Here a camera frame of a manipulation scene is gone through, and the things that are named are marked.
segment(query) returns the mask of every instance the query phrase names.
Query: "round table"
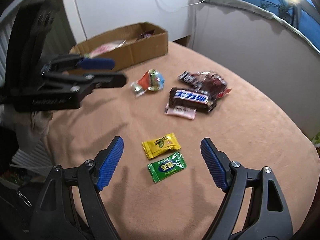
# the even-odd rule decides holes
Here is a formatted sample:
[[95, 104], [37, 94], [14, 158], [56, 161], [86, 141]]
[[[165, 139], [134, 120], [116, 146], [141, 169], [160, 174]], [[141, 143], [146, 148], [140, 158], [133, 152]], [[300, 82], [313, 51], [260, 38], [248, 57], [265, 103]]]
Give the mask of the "round table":
[[[164, 78], [162, 91], [135, 98], [130, 84], [155, 68]], [[194, 120], [164, 115], [172, 87], [186, 87], [177, 77], [184, 71], [217, 71], [232, 88], [210, 114]], [[48, 150], [63, 168], [79, 166], [105, 149], [114, 136], [124, 139], [124, 152], [109, 186], [100, 192], [121, 239], [202, 239], [223, 199], [200, 154], [200, 141], [210, 137], [230, 160], [246, 168], [274, 171], [286, 198], [294, 231], [312, 203], [320, 160], [312, 143], [266, 95], [216, 62], [175, 43], [169, 53], [125, 69], [127, 85], [99, 89], [82, 107], [54, 113], [47, 137]], [[187, 168], [155, 184], [141, 143], [174, 132]], [[247, 207], [250, 194], [245, 195]], [[84, 218], [77, 188], [76, 208]], [[242, 229], [242, 208], [235, 232]]]

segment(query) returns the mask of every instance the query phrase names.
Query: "green candy wrapper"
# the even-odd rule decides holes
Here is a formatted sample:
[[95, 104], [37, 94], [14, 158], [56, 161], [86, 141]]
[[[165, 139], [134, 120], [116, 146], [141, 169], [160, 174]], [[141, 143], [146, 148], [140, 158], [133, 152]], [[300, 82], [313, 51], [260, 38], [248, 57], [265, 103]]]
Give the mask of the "green candy wrapper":
[[155, 183], [181, 171], [187, 167], [180, 152], [175, 152], [168, 158], [148, 164], [148, 170]]

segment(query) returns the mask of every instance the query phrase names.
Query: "yellow candy wrapper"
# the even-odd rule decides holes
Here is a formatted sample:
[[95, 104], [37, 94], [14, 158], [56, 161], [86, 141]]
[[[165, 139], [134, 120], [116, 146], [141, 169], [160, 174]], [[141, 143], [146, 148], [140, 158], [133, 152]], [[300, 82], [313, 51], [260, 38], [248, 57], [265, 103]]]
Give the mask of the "yellow candy wrapper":
[[181, 148], [174, 133], [168, 133], [159, 139], [145, 141], [142, 143], [142, 147], [149, 160], [168, 150], [179, 150]]

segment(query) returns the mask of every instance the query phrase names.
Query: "brown cardboard box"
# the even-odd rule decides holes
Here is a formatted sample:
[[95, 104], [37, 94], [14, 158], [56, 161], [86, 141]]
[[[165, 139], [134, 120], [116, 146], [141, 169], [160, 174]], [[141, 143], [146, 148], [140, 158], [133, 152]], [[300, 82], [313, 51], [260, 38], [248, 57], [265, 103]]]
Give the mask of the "brown cardboard box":
[[[141, 33], [151, 30], [155, 30], [151, 37], [137, 41], [137, 38]], [[98, 56], [111, 58], [116, 62], [116, 67], [112, 71], [124, 69], [145, 60], [168, 53], [167, 31], [149, 22], [127, 25], [102, 33], [98, 36], [94, 36], [93, 38], [74, 46], [70, 53], [80, 53], [81, 55], [84, 55], [85, 53], [93, 51], [102, 44], [116, 40], [126, 40], [126, 43], [117, 49]], [[75, 72], [85, 73], [92, 72], [92, 70], [72, 71], [72, 73]]]

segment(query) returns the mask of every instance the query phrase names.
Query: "snickers bar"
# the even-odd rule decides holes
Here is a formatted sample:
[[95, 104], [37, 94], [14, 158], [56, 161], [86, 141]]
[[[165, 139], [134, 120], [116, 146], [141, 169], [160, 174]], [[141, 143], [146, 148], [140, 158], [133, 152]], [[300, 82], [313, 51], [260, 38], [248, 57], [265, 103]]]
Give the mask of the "snickers bar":
[[169, 107], [184, 106], [200, 112], [210, 113], [216, 106], [209, 92], [204, 90], [174, 87], [170, 91]]

